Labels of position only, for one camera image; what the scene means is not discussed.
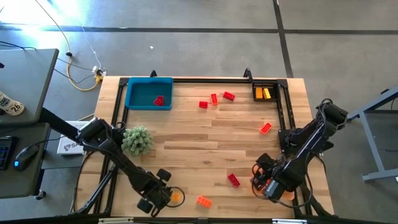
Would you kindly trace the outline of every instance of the white cable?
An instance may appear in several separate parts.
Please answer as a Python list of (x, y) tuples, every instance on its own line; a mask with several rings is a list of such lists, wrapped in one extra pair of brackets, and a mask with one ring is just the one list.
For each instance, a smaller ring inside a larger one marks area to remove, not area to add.
[(83, 33), (84, 33), (84, 36), (85, 36), (86, 42), (87, 42), (87, 44), (90, 46), (90, 48), (91, 48), (91, 51), (94, 53), (95, 59), (97, 59), (97, 62), (99, 63), (99, 68), (102, 68), (102, 66), (101, 66), (101, 62), (100, 62), (100, 60), (98, 60), (97, 53), (94, 51), (94, 49), (93, 49), (93, 46), (91, 46), (90, 42), (88, 41), (88, 39), (87, 39), (87, 37), (86, 37), (86, 31), (85, 31), (85, 29), (83, 28), (83, 25), (81, 24), (81, 22), (80, 22), (80, 21), (79, 21), (79, 23), (80, 23), (80, 27), (81, 27), (81, 29), (83, 30)]
[(60, 31), (61, 31), (61, 33), (62, 33), (62, 35), (63, 35), (63, 37), (65, 38), (65, 40), (67, 41), (67, 44), (68, 44), (68, 52), (70, 52), (70, 45), (69, 45), (69, 41), (68, 41), (68, 39), (67, 39), (67, 37), (66, 37), (66, 35), (63, 33), (63, 31), (62, 31), (62, 29), (61, 29), (61, 27), (60, 26), (58, 26), (58, 24), (57, 24), (57, 22), (55, 22), (55, 20), (50, 16), (50, 14), (43, 8), (43, 6), (37, 1), (37, 0), (35, 0), (36, 1), (36, 3), (43, 9), (43, 11), (49, 16), (49, 18), (51, 18), (51, 20), (55, 23), (55, 25), (57, 25), (57, 27), (58, 27), (58, 29), (60, 29)]

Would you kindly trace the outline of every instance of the small black container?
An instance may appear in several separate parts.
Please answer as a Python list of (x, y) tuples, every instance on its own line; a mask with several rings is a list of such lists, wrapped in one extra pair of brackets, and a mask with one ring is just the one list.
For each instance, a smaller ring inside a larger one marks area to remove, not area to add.
[[(270, 99), (265, 99), (264, 96), (261, 99), (256, 99), (256, 88), (267, 88), (269, 94), (271, 96)], [(278, 83), (276, 80), (272, 81), (253, 81), (252, 82), (252, 92), (253, 92), (253, 100), (254, 101), (263, 101), (263, 102), (273, 102), (280, 99), (280, 92), (278, 88)]]

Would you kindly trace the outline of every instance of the gray metal frame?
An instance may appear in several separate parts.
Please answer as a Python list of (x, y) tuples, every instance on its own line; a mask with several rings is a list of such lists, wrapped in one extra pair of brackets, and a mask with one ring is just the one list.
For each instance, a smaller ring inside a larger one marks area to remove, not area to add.
[(367, 113), (374, 111), (375, 109), (379, 108), (382, 105), (385, 105), (386, 103), (390, 102), (391, 100), (393, 100), (397, 97), (398, 97), (398, 86), (395, 86), (394, 88), (391, 88), (390, 90), (381, 94), (375, 100), (366, 104), (362, 108), (354, 110), (352, 113), (350, 113), (348, 115), (348, 119), (347, 119), (348, 122), (350, 122), (356, 118), (361, 119), (363, 128), (366, 133), (366, 137), (369, 142), (369, 146), (371, 147), (374, 160), (376, 161), (377, 169), (379, 170), (378, 172), (373, 172), (368, 175), (362, 175), (362, 179), (364, 180), (364, 182), (367, 182), (369, 180), (376, 180), (376, 179), (398, 176), (398, 169), (386, 170), (384, 168), (383, 163), (380, 158), (380, 155), (379, 155), (379, 150), (378, 150), (378, 148), (376, 146), (376, 142), (374, 140), (374, 135), (371, 131), (368, 120), (366, 118)]

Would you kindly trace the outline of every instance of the green plant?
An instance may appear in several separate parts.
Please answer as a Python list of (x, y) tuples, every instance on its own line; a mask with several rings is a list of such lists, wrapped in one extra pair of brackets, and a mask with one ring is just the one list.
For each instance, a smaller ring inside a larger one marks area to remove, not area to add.
[(131, 156), (147, 154), (154, 145), (150, 132), (143, 126), (126, 129), (123, 135), (122, 150), (129, 152)]

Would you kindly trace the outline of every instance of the keyboard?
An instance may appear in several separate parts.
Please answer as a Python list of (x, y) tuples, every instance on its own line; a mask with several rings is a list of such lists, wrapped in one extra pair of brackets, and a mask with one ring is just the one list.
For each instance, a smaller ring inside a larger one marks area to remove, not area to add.
[(17, 137), (0, 137), (0, 170), (7, 169), (17, 140)]

